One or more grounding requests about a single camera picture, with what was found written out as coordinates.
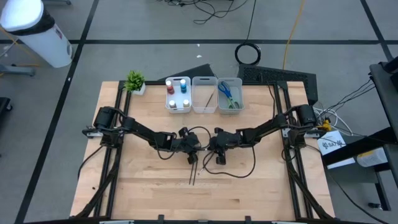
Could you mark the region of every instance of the white plastic bin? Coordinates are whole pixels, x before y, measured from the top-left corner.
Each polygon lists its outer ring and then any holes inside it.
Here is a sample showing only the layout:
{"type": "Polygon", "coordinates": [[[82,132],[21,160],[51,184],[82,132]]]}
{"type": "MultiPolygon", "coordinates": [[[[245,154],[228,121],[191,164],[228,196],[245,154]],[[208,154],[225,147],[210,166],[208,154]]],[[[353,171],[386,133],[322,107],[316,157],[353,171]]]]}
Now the white plastic bin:
{"type": "Polygon", "coordinates": [[[196,113],[214,113],[217,109],[217,78],[192,79],[192,107],[196,113]]]}
{"type": "Polygon", "coordinates": [[[60,68],[72,62],[72,46],[41,0],[8,0],[0,24],[51,66],[60,68]]]}
{"type": "Polygon", "coordinates": [[[218,108],[220,109],[221,114],[239,114],[244,109],[243,104],[243,91],[242,91],[242,79],[240,78],[219,78],[218,85],[224,81],[229,85],[231,89],[232,98],[239,103],[240,109],[229,109],[228,108],[228,100],[226,95],[218,90],[218,108]]]}
{"type": "Polygon", "coordinates": [[[168,93],[166,87],[164,88],[164,91],[167,92],[166,108],[169,110],[170,113],[189,113],[191,111],[191,107],[192,107],[191,79],[189,77],[170,77],[170,78],[166,78],[166,81],[171,81],[172,86],[174,88],[174,94],[168,93]],[[181,79],[184,79],[186,81],[186,85],[187,85],[186,93],[181,92],[181,86],[180,86],[181,79]],[[174,100],[175,104],[177,105],[177,108],[171,108],[169,106],[170,100],[174,100]],[[189,107],[183,106],[184,100],[189,101],[189,107]]]}

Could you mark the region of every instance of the blue scissors handle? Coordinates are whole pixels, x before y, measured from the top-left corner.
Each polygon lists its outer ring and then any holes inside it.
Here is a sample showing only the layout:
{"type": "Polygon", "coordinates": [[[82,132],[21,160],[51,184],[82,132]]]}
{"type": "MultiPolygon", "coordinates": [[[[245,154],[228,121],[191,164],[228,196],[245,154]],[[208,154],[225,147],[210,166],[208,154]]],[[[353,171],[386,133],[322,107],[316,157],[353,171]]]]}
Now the blue scissors handle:
{"type": "Polygon", "coordinates": [[[226,97],[228,97],[228,98],[231,98],[231,97],[232,97],[232,95],[231,95],[231,89],[229,88],[229,85],[228,85],[226,82],[222,81],[222,82],[218,85],[218,89],[219,89],[220,91],[222,91],[222,92],[226,95],[226,97]]]}

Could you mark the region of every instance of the scissors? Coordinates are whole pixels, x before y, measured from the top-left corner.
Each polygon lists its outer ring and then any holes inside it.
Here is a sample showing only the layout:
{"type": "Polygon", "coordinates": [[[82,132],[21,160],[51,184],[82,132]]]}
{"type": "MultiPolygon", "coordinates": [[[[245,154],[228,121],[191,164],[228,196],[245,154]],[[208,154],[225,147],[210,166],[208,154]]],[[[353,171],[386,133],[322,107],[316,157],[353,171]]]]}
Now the scissors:
{"type": "Polygon", "coordinates": [[[228,109],[240,109],[240,105],[238,102],[232,98],[231,89],[229,88],[228,83],[222,81],[221,84],[218,85],[218,89],[222,91],[228,100],[228,109]]]}

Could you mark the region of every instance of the clear plastic container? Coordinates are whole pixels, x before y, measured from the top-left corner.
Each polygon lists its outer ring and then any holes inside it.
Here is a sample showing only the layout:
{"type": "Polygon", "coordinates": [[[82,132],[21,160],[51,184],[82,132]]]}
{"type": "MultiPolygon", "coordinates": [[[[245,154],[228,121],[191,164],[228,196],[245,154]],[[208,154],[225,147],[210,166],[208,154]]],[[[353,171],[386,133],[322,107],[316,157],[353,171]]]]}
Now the clear plastic container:
{"type": "Polygon", "coordinates": [[[189,77],[170,77],[166,79],[166,82],[167,81],[172,82],[174,88],[174,94],[169,94],[165,86],[164,91],[167,92],[166,105],[165,105],[166,108],[169,110],[170,113],[189,113],[191,111],[191,106],[192,106],[191,79],[189,77]],[[181,86],[180,86],[181,79],[184,79],[186,81],[187,92],[185,93],[181,92],[181,86]],[[177,108],[171,108],[169,106],[170,100],[174,100],[175,104],[177,105],[177,108]],[[189,107],[183,106],[184,100],[189,101],[189,107]]]}
{"type": "Polygon", "coordinates": [[[238,102],[239,109],[229,109],[228,108],[228,98],[217,87],[218,108],[220,109],[220,113],[221,114],[239,114],[244,109],[242,79],[240,79],[240,78],[219,78],[217,86],[219,84],[221,84],[222,81],[226,82],[229,85],[229,88],[231,89],[232,98],[236,102],[238,102]]]}
{"type": "Polygon", "coordinates": [[[217,109],[217,78],[192,79],[192,107],[196,113],[214,113],[217,109]]]}

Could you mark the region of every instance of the paper sign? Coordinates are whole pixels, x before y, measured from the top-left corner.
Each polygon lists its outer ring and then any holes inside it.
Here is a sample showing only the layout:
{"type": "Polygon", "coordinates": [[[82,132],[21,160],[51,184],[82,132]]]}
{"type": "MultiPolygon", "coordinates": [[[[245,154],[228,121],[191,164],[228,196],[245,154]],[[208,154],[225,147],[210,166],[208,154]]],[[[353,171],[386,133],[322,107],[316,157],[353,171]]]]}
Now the paper sign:
{"type": "MultiPolygon", "coordinates": [[[[318,139],[318,146],[321,150],[322,155],[326,155],[329,152],[333,152],[343,146],[345,142],[339,131],[330,131],[326,133],[322,138],[318,139]]],[[[348,164],[355,163],[354,158],[346,159],[334,164],[328,165],[328,169],[332,169],[339,166],[345,166],[348,164]]]]}

